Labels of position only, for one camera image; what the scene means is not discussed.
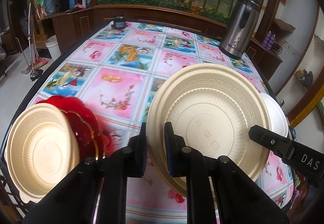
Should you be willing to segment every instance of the thermos lid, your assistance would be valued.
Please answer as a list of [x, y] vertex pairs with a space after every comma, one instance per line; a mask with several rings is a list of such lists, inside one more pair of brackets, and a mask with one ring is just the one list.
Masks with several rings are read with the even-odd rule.
[[259, 0], [238, 0], [238, 2], [242, 3], [242, 4], [250, 4], [252, 6], [252, 9], [260, 12], [260, 2]]
[[114, 19], [126, 19], [125, 16], [115, 16]]

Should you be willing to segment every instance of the tablecloth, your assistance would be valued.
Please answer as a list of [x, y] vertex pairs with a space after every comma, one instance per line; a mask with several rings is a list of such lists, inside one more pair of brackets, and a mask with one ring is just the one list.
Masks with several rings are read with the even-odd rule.
[[[159, 87], [186, 66], [225, 65], [259, 92], [268, 93], [247, 54], [234, 60], [221, 53], [218, 45], [202, 34], [177, 28], [128, 22], [126, 29], [114, 30], [108, 25], [62, 62], [29, 106], [56, 94], [80, 98], [98, 116], [102, 131], [113, 133], [111, 154], [139, 133]], [[256, 183], [279, 207], [292, 197], [291, 170], [272, 152]], [[128, 179], [127, 222], [186, 223], [186, 209], [186, 199], [163, 181], [148, 154], [144, 177]]]

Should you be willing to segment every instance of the white bowl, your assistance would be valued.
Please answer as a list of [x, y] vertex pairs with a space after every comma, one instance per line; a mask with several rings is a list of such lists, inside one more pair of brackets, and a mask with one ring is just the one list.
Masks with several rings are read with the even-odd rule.
[[288, 123], [280, 105], [266, 93], [260, 93], [260, 96], [262, 97], [269, 113], [271, 131], [283, 137], [287, 137], [289, 130]]
[[186, 196], [185, 178], [167, 170], [164, 123], [203, 155], [229, 156], [252, 180], [260, 175], [269, 150], [251, 141], [250, 127], [271, 130], [267, 108], [241, 74], [217, 64], [195, 64], [173, 74], [156, 93], [147, 117], [151, 159], [171, 188]]
[[77, 140], [65, 115], [40, 103], [22, 112], [7, 141], [10, 177], [23, 202], [39, 202], [78, 163]]

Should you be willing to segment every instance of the red glass plate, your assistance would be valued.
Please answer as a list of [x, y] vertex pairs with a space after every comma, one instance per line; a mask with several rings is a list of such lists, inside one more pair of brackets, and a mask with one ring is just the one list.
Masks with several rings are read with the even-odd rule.
[[78, 134], [77, 140], [80, 149], [80, 160], [84, 158], [84, 155], [91, 155], [98, 157], [98, 159], [105, 156], [104, 143], [101, 136], [98, 118], [90, 109], [84, 106], [83, 102], [79, 98], [54, 95], [46, 100], [38, 101], [37, 103], [52, 104], [63, 110], [69, 121], [70, 119], [73, 119], [72, 122], [70, 121], [70, 124], [74, 132]]

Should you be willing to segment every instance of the black thermos handle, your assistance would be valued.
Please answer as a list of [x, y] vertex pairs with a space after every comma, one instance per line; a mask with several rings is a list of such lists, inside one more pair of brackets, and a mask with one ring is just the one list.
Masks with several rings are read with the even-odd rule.
[[252, 7], [253, 7], [252, 3], [249, 2], [246, 4], [245, 10], [243, 12], [243, 16], [242, 16], [240, 24], [239, 24], [240, 29], [243, 29], [245, 27], [246, 22], [251, 14]]

